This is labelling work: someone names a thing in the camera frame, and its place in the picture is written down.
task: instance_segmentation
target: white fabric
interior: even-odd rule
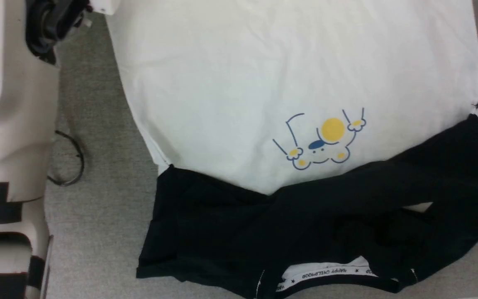
[[[265,194],[388,159],[478,103],[471,0],[125,0],[108,25],[161,169]]]
[[[307,263],[292,265],[282,275],[276,291],[281,292],[294,287],[300,282],[313,278],[339,276],[339,275],[361,275],[377,277],[364,257],[358,257],[347,264],[339,263]]]

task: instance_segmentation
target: black cable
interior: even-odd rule
[[[51,178],[51,176],[47,176],[47,179],[50,180],[53,184],[55,184],[57,186],[68,187],[68,186],[71,186],[71,185],[77,183],[78,181],[80,181],[80,179],[82,178],[82,175],[84,174],[84,165],[85,165],[84,154],[82,153],[82,149],[80,148],[80,145],[78,144],[78,142],[76,140],[74,140],[74,138],[72,138],[68,134],[62,133],[58,130],[56,130],[55,133],[57,133],[58,135],[68,139],[71,142],[71,144],[73,144],[73,146],[75,147],[75,149],[78,153],[77,157],[80,159],[80,170],[79,170],[77,176],[75,176],[75,178],[73,178],[72,180],[69,180],[69,181],[55,180],[55,179]]]

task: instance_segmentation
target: cartoon character print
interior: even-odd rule
[[[298,170],[305,170],[313,164],[323,164],[330,160],[337,164],[344,163],[351,155],[348,147],[355,140],[357,133],[366,125],[366,120],[364,119],[364,108],[362,108],[361,118],[357,120],[350,121],[344,110],[342,110],[342,114],[345,121],[339,118],[327,119],[320,127],[316,128],[318,139],[311,140],[305,147],[298,144],[291,126],[293,119],[305,114],[296,114],[285,122],[294,140],[295,147],[287,152],[276,140],[273,140],[273,142],[286,155],[287,160],[292,162],[294,168]]]

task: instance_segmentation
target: clothing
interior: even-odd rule
[[[433,204],[423,213],[403,208],[425,202]],[[137,276],[248,299],[340,283],[399,292],[477,241],[478,117],[470,115],[391,159],[269,196],[171,166],[158,178]],[[324,272],[285,288],[283,277],[300,276],[306,263],[342,267],[317,268]],[[347,272],[366,265],[370,273]]]
[[[471,0],[123,0],[107,20],[162,170],[268,195],[478,113]]]

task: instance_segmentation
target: blue cap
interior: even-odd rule
[[[326,144],[326,143],[323,140],[316,140],[316,141],[311,142],[311,144],[309,144],[308,148],[310,150],[314,150],[314,149],[317,149],[319,147],[323,147],[324,144]]]

